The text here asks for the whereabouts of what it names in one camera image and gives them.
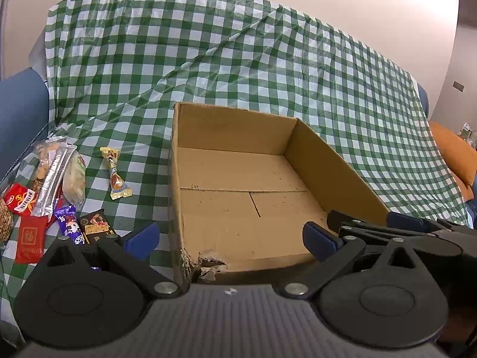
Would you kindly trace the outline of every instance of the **purple snack wrapper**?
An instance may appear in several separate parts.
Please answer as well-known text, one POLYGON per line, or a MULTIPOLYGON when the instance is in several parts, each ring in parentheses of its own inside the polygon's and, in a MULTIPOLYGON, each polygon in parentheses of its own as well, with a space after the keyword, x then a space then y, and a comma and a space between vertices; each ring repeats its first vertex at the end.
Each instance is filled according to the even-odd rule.
POLYGON ((76 220, 76 207, 64 206, 53 211, 53 215, 58 219, 62 235, 69 236, 76 245, 84 245, 83 233, 76 220))

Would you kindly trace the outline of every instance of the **green and white checkered tablecloth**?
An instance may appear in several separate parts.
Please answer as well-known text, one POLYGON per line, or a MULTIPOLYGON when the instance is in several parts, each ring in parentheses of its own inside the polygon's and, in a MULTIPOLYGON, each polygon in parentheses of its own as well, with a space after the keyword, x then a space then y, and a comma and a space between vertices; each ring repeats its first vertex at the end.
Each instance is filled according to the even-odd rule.
MULTIPOLYGON (((200 102, 302 119, 394 211, 466 221, 410 75, 352 37, 265 0, 63 0, 46 26, 50 130, 86 165, 82 213, 104 208, 124 234, 153 219, 150 265, 169 274, 168 156, 173 106, 200 102), (133 196, 112 201, 102 146, 121 149, 133 196)), ((20 164, 27 185, 38 160, 20 164)), ((10 304, 33 265, 2 254, 1 334, 20 337, 10 304)), ((46 247, 57 235, 48 231, 46 247)))

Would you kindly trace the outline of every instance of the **metal screw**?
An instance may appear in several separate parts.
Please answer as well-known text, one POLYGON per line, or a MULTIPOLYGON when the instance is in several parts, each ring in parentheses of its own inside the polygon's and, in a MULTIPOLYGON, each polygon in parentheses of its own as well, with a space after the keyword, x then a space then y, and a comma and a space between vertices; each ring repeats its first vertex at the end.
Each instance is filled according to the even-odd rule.
POLYGON ((179 287, 171 281, 162 281, 154 286, 158 294, 173 294, 179 287))
POLYGON ((302 295, 308 292, 308 287, 302 283, 288 283, 285 286, 285 291, 292 295, 302 295))

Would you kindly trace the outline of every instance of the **beige wall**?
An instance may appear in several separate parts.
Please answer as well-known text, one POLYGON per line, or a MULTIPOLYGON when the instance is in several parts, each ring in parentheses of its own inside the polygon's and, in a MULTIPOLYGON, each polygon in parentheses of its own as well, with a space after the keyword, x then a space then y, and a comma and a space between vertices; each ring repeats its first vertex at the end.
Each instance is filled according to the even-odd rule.
MULTIPOLYGON (((28 66, 48 8, 59 0, 9 0, 2 36, 4 77, 28 66)), ((271 0, 362 40, 408 70, 428 91, 431 112, 447 72, 459 0, 271 0)))
POLYGON ((432 120, 458 133, 464 123, 477 128, 477 27, 457 24, 449 70, 432 120), (460 92, 454 81, 464 85, 460 92))

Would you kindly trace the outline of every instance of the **cardboard box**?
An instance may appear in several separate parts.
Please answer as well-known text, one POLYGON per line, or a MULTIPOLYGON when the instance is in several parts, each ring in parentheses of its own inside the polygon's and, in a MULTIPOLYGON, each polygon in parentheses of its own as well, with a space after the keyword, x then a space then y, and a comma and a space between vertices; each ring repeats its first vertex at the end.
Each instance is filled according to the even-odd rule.
POLYGON ((230 282, 312 260, 305 222, 331 209, 385 224, 388 209, 300 120, 177 104, 171 154, 175 280, 230 282))

